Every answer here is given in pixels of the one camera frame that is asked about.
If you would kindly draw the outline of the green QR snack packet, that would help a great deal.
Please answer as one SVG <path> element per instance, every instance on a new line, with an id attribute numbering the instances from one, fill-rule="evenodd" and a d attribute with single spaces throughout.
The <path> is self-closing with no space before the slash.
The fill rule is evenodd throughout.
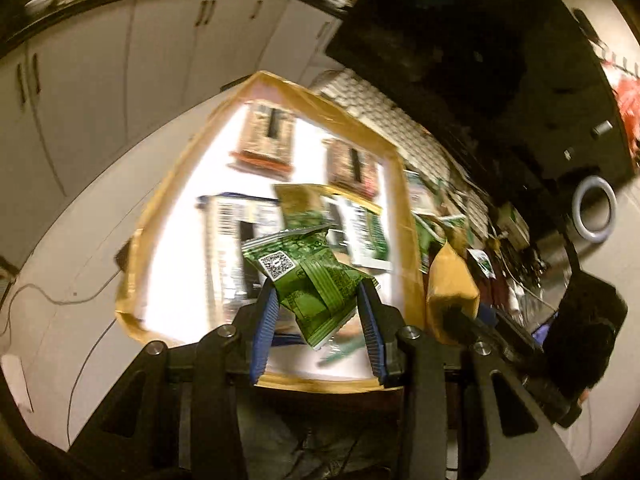
<path id="1" fill-rule="evenodd" d="M 277 289 L 306 343 L 321 348 L 354 315 L 357 287 L 370 275 L 338 261 L 329 226 L 306 226 L 247 240 L 242 254 Z"/>

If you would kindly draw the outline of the yellow snack bag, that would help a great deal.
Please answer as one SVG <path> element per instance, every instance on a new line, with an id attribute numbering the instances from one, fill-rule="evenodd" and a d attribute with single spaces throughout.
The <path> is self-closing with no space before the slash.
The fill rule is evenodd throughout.
<path id="1" fill-rule="evenodd" d="M 445 315 L 459 309 L 470 320 L 477 317 L 480 290 L 465 260 L 446 243 L 435 256 L 428 271 L 425 319 L 426 328 L 441 344 L 457 343 L 445 328 Z"/>

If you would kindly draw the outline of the green white snack packet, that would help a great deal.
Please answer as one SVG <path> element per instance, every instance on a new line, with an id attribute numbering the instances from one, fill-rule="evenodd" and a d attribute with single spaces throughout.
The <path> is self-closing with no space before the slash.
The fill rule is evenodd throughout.
<path id="1" fill-rule="evenodd" d="M 355 268 L 390 272 L 390 248 L 380 216 L 344 196 L 324 199 L 332 223 L 326 239 L 337 257 Z"/>

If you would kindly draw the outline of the yellow taped cardboard tray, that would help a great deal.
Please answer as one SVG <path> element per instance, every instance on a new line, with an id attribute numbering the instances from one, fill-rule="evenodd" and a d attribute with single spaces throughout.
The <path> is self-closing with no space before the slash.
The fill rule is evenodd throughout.
<path id="1" fill-rule="evenodd" d="M 203 219 L 196 202 L 202 195 L 232 192 L 233 178 L 222 169 L 228 157 L 224 140 L 241 132 L 247 103 L 262 100 L 290 110 L 296 117 L 292 184 L 318 184 L 325 198 L 344 196 L 380 216 L 390 248 L 390 303 L 414 326 L 425 323 L 425 292 L 420 270 L 416 222 L 398 151 L 346 110 L 311 91 L 268 72 L 258 72 L 237 86 L 192 136 L 175 166 L 145 207 L 131 237 L 116 315 L 127 334 L 147 344 L 171 347 L 194 344 L 214 327 L 209 321 Z M 378 163 L 380 190 L 374 200 L 330 185 L 326 178 L 326 141 L 342 140 L 366 151 Z M 277 199 L 273 183 L 243 180 L 240 194 Z M 294 314 L 280 305 L 279 313 Z M 293 391 L 356 393 L 381 389 L 372 374 L 367 347 L 344 374 L 319 370 L 314 350 L 300 332 L 299 346 L 271 344 L 265 373 L 256 385 Z"/>

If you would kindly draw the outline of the silver barcode snack packet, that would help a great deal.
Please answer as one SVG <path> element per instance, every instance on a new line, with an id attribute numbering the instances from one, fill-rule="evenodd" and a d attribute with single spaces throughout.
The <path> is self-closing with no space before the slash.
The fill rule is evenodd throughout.
<path id="1" fill-rule="evenodd" d="M 232 322 L 240 307 L 258 297 L 264 278 L 245 260 L 241 246 L 279 232 L 280 207 L 274 198 L 232 192 L 202 195 L 196 206 L 203 219 L 209 321 L 217 327 Z"/>

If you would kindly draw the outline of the green pea snack packet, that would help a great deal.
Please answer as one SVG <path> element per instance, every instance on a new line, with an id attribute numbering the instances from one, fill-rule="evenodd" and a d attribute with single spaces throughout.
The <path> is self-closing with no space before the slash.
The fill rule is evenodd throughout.
<path id="1" fill-rule="evenodd" d="M 330 222 L 323 197 L 326 190 L 318 184 L 280 183 L 273 185 L 283 225 L 287 230 L 322 226 Z"/>

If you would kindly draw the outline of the brown snack bar packet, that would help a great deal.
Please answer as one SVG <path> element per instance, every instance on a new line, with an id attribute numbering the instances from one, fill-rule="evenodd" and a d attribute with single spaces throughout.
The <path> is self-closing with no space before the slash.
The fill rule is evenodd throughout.
<path id="1" fill-rule="evenodd" d="M 375 157 L 342 140 L 326 141 L 326 178 L 366 200 L 374 200 L 380 190 Z"/>

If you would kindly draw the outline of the brown barcode snack bar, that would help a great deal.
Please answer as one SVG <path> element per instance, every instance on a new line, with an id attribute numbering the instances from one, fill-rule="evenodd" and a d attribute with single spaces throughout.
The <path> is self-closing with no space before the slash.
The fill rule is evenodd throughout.
<path id="1" fill-rule="evenodd" d="M 294 171 L 295 122 L 286 108 L 262 100 L 248 102 L 236 150 L 230 153 L 231 167 L 288 182 Z"/>

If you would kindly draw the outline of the white computer keyboard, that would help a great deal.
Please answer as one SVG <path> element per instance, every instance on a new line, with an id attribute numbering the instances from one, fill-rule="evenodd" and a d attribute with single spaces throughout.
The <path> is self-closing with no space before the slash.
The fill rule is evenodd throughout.
<path id="1" fill-rule="evenodd" d="M 446 148 L 399 105 L 351 70 L 310 68 L 303 74 L 302 84 L 394 144 L 405 164 L 465 215 L 473 235 L 486 240 L 488 208 L 478 188 Z"/>

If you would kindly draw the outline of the black computer monitor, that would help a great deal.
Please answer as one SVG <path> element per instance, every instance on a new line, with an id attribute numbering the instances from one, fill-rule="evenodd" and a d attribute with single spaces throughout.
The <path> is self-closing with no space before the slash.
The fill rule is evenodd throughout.
<path id="1" fill-rule="evenodd" d="M 326 49 L 527 218 L 632 176 L 604 70 L 561 0 L 357 0 Z"/>

